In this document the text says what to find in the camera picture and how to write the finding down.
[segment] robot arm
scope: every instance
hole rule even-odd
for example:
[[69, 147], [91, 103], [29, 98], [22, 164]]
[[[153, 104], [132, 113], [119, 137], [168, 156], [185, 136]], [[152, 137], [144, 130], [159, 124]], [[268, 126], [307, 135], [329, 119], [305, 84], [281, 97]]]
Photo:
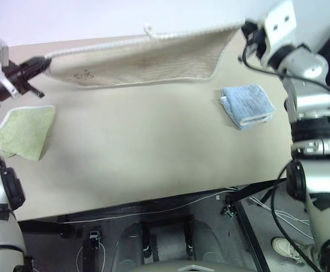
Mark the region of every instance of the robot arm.
[[[261, 65], [280, 76], [287, 92], [293, 145], [292, 162], [287, 166], [287, 191], [305, 203], [320, 264], [330, 272], [330, 88], [325, 86], [326, 60], [305, 47], [295, 46], [296, 21], [291, 1], [280, 4], [258, 24], [246, 22], [247, 38], [242, 60], [256, 52]], [[7, 47], [0, 42], [0, 102], [28, 91], [43, 94], [28, 80], [45, 71], [49, 59], [32, 58], [16, 65], [9, 61]], [[13, 211], [25, 196], [12, 168], [0, 157], [0, 271], [31, 272], [23, 236]]]
[[[258, 24], [246, 22], [244, 64], [278, 75], [287, 92], [293, 160], [286, 167], [287, 191], [304, 202], [312, 234], [320, 250], [320, 266], [330, 271], [330, 88], [325, 85], [327, 61], [305, 46], [295, 46], [296, 19], [292, 1], [281, 3]], [[256, 52], [264, 67], [247, 63]]]
[[[32, 58], [17, 66], [9, 61], [7, 46], [0, 41], [0, 102], [28, 91], [43, 94], [28, 80], [43, 72], [50, 64], [45, 58]], [[13, 213], [25, 196], [12, 168], [0, 156], [0, 271], [32, 272], [31, 258], [26, 257], [23, 235]]]

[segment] shoe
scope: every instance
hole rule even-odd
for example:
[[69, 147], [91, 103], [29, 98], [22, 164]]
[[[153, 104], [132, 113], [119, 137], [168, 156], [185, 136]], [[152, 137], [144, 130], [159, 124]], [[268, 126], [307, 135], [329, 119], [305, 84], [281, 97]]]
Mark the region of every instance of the shoe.
[[292, 258], [296, 260], [296, 263], [302, 263], [303, 259], [300, 254], [294, 249], [294, 247], [290, 244], [289, 241], [285, 238], [274, 237], [272, 239], [272, 247], [274, 251], [276, 251], [279, 255]]

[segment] wall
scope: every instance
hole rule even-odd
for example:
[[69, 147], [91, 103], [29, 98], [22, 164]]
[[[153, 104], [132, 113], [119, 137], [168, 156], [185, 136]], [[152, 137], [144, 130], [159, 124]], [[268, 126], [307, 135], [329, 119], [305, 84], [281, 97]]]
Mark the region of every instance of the wall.
[[[257, 19], [279, 0], [0, 0], [9, 45], [189, 30]], [[330, 33], [330, 0], [294, 0], [297, 37], [317, 48]]]

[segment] beige table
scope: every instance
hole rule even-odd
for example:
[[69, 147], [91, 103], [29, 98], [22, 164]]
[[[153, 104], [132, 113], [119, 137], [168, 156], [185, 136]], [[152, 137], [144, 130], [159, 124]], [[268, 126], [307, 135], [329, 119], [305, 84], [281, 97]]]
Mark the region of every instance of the beige table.
[[[103, 40], [17, 46], [10, 56], [22, 62]], [[238, 33], [206, 82], [84, 90], [41, 75], [32, 83], [43, 99], [28, 93], [5, 101], [0, 122], [13, 107], [57, 108], [43, 158], [7, 159], [27, 196], [18, 220], [275, 179], [290, 158], [286, 92], [276, 77], [238, 63], [243, 45]], [[277, 111], [271, 122], [239, 131], [219, 92], [252, 83], [266, 90]]]

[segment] green towel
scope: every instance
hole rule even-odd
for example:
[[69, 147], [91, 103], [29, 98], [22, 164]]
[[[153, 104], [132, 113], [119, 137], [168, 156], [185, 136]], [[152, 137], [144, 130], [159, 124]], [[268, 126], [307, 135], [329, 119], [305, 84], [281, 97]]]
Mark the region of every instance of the green towel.
[[10, 110], [0, 124], [0, 153], [38, 161], [55, 111], [51, 105]]

